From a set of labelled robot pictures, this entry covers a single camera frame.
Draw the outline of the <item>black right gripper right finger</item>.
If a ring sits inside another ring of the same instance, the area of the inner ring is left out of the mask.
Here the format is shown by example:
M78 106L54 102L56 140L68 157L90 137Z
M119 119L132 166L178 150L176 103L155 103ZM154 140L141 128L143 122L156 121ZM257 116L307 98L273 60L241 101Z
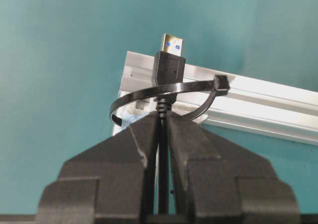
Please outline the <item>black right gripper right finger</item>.
M169 112L175 208L193 224L299 224L290 185L271 162Z

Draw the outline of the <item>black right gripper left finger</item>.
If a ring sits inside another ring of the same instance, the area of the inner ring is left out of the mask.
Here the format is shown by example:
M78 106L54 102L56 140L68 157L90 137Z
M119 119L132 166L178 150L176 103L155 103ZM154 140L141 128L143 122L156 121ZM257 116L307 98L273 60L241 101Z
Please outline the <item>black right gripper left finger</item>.
M64 162L38 224L139 224L154 210L159 118L152 112Z

